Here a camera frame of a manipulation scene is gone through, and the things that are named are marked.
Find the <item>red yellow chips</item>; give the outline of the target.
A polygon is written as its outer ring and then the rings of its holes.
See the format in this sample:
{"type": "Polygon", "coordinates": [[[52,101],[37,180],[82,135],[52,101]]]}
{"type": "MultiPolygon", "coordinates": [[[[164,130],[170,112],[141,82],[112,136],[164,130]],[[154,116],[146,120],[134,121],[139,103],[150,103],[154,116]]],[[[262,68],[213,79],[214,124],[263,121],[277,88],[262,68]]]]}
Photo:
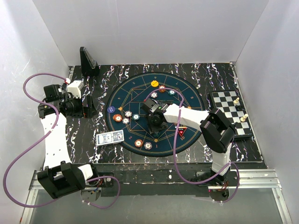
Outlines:
{"type": "Polygon", "coordinates": [[[159,86],[159,91],[160,92],[165,92],[165,86],[164,85],[159,86]]]}
{"type": "Polygon", "coordinates": [[[116,122],[121,122],[122,121],[122,116],[120,114],[115,114],[113,116],[113,120],[116,121],[116,122]]]}

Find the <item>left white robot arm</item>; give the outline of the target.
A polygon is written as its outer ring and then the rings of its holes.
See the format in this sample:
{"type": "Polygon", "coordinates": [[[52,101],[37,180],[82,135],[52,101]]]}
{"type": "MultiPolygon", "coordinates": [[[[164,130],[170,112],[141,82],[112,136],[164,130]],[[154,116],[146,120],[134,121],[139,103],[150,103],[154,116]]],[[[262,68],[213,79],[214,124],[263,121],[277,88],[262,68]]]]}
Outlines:
{"type": "Polygon", "coordinates": [[[45,99],[38,106],[39,117],[45,133],[45,162],[37,174],[41,186],[53,199],[83,190],[99,183],[99,174],[94,165],[72,164],[65,136],[67,117],[90,119],[96,114],[93,99],[86,96],[87,105],[81,98],[82,81],[70,84],[45,86],[45,99]]]}

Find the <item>black card shoe stand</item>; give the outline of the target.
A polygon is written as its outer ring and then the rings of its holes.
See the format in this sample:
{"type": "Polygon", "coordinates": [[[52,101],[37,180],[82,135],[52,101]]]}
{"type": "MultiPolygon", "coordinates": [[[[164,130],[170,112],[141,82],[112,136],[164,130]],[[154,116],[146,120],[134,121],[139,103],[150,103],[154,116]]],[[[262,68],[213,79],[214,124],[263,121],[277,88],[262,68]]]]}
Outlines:
{"type": "Polygon", "coordinates": [[[96,77],[100,73],[100,67],[96,60],[87,51],[86,47],[80,47],[81,72],[85,77],[96,77]]]}

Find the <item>aluminium frame rail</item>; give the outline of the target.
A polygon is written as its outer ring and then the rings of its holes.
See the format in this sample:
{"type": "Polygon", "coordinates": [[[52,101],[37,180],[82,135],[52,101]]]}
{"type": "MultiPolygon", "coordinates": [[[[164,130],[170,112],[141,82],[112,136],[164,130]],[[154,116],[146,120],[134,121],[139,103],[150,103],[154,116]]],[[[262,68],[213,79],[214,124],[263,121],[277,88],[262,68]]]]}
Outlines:
{"type": "Polygon", "coordinates": [[[75,193],[23,212],[22,224],[290,224],[279,178],[262,163],[238,163],[224,192],[182,182],[172,165],[99,165],[120,186],[75,193]]]}

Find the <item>green poker chip stack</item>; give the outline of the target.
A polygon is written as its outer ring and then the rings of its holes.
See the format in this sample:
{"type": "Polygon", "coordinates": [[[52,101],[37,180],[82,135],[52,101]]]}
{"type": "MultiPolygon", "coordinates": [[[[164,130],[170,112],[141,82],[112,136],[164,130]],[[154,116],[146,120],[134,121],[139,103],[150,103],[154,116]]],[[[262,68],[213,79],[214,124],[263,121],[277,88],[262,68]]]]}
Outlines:
{"type": "Polygon", "coordinates": [[[154,136],[155,138],[159,137],[159,135],[160,135],[159,132],[154,132],[154,133],[153,133],[153,136],[154,136]]]}

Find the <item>yellow round dealer button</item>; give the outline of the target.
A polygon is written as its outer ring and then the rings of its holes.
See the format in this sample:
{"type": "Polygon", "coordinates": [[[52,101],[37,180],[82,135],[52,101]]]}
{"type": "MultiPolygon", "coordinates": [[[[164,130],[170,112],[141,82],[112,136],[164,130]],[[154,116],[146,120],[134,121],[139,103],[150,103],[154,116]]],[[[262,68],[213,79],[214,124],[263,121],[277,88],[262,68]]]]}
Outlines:
{"type": "Polygon", "coordinates": [[[158,86],[159,86],[159,82],[156,81],[156,80],[153,80],[153,81],[151,82],[151,86],[152,86],[152,87],[158,87],[158,86]]]}

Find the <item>blue white chip stack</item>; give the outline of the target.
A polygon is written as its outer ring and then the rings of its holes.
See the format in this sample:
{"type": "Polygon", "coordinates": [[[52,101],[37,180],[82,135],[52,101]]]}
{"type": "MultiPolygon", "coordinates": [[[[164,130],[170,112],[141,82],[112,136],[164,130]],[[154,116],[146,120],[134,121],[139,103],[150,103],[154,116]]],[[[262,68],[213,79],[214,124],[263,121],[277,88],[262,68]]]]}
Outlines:
{"type": "Polygon", "coordinates": [[[147,149],[147,150],[150,150],[150,149],[152,149],[152,144],[150,142],[145,142],[144,143],[144,148],[147,149]]]}

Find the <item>black white chessboard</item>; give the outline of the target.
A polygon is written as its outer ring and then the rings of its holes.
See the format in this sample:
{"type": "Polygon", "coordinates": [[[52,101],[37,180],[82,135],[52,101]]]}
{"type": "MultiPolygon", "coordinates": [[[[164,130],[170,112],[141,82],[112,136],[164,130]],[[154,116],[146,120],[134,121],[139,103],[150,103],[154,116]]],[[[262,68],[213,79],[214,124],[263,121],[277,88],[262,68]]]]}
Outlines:
{"type": "Polygon", "coordinates": [[[245,139],[253,136],[252,129],[249,123],[249,117],[245,122],[241,122],[240,118],[247,114],[241,96],[236,91],[212,91],[208,94],[211,108],[218,108],[221,110],[227,119],[235,124],[236,133],[235,139],[245,139]],[[243,107],[243,111],[237,111],[234,100],[239,97],[239,104],[243,107]]]}

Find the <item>round blue poker mat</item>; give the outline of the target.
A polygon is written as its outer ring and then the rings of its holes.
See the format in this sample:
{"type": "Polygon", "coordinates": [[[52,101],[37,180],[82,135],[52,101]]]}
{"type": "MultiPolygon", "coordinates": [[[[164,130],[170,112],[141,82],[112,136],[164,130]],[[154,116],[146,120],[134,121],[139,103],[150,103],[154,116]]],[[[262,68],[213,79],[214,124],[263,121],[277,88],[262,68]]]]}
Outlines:
{"type": "Polygon", "coordinates": [[[170,96],[167,91],[157,91],[157,98],[159,103],[172,102],[179,105],[182,103],[185,108],[195,109],[199,111],[205,110],[204,102],[198,90],[193,84],[168,73],[143,73],[135,75],[122,84],[118,85],[109,97],[107,108],[114,106],[116,108],[114,113],[105,115],[106,124],[109,131],[123,130],[124,141],[120,143],[125,149],[148,157],[164,157],[173,154],[173,145],[176,145],[176,152],[182,152],[189,148],[200,137],[201,132],[191,127],[187,127],[184,134],[184,139],[175,134],[176,124],[168,123],[168,128],[159,132],[159,137],[155,138],[150,134],[147,120],[145,118],[145,111],[141,109],[141,104],[145,98],[155,90],[151,86],[151,82],[156,80],[159,86],[164,85],[166,88],[176,89],[175,95],[170,96]],[[123,122],[116,122],[113,120],[115,114],[120,114],[122,118],[125,116],[126,111],[131,111],[132,116],[128,117],[130,122],[123,124],[123,122]],[[139,114],[138,120],[133,119],[134,114],[139,114]],[[141,147],[135,146],[136,140],[142,140],[141,147]],[[150,142],[152,149],[147,150],[144,148],[144,143],[150,142]]]}

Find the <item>black chess piece upper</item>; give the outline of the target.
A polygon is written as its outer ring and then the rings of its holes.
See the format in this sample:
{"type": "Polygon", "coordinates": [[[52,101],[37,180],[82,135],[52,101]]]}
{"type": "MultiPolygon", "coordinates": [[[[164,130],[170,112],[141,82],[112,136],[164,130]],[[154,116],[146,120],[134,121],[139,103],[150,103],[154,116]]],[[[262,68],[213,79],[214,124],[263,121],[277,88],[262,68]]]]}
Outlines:
{"type": "Polygon", "coordinates": [[[236,106],[236,110],[237,110],[237,111],[243,111],[244,109],[243,109],[243,107],[242,107],[242,106],[240,106],[240,105],[237,105],[237,106],[236,106]]]}

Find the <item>purple small blind button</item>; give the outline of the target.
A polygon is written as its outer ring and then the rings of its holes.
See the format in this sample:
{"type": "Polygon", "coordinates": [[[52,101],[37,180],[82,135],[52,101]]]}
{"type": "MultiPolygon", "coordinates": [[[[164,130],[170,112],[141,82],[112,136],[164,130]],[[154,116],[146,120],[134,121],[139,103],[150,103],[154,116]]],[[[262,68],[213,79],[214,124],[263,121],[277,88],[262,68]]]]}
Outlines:
{"type": "Polygon", "coordinates": [[[108,113],[114,113],[115,110],[116,110],[116,108],[115,108],[114,106],[109,106],[109,107],[107,108],[107,112],[108,112],[108,113]]]}

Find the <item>red yellow chip stack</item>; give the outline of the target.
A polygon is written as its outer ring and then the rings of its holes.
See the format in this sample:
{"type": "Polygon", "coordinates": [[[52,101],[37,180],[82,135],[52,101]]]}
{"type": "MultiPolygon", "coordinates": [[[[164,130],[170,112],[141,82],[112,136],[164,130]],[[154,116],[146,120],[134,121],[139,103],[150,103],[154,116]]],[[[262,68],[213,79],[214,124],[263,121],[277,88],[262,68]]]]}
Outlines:
{"type": "Polygon", "coordinates": [[[138,139],[138,140],[135,141],[135,146],[136,146],[136,147],[141,147],[142,144],[143,144],[143,141],[140,140],[140,139],[138,139]]]}

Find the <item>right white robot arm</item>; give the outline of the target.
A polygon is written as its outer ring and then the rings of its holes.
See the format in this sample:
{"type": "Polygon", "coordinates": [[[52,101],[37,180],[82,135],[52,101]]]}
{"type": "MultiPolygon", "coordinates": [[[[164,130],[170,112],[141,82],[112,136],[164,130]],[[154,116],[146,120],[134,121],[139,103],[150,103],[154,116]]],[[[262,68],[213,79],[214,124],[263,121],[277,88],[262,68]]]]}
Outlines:
{"type": "Polygon", "coordinates": [[[170,102],[158,103],[150,98],[141,104],[141,109],[146,113],[149,130],[152,132],[157,132],[167,123],[182,124],[200,130],[207,146],[212,150],[212,182],[219,186],[227,182],[230,149],[236,129],[220,109],[199,111],[170,102]]]}

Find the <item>red black triangle marker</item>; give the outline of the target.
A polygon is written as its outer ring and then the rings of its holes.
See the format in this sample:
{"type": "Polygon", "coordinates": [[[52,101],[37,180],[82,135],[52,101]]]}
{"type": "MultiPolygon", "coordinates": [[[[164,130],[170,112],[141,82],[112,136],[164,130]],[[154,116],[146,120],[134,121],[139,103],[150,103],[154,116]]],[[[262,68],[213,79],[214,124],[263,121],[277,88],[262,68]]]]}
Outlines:
{"type": "Polygon", "coordinates": [[[186,130],[187,130],[187,127],[185,127],[185,126],[178,127],[178,135],[180,136],[180,138],[182,138],[182,139],[185,138],[184,134],[185,134],[186,130]]]}

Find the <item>blue white chips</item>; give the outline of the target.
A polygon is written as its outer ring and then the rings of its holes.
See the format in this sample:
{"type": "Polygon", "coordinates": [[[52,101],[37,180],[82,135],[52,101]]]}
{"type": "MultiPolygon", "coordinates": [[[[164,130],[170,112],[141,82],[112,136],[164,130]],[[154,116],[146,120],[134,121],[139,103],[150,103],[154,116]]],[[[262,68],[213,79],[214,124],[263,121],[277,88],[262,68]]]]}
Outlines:
{"type": "Polygon", "coordinates": [[[132,112],[131,111],[126,111],[125,112],[125,116],[126,117],[131,117],[132,116],[132,112]]]}
{"type": "Polygon", "coordinates": [[[151,93],[151,95],[150,95],[152,98],[156,98],[157,97],[157,93],[156,92],[153,92],[153,93],[151,93]]]}

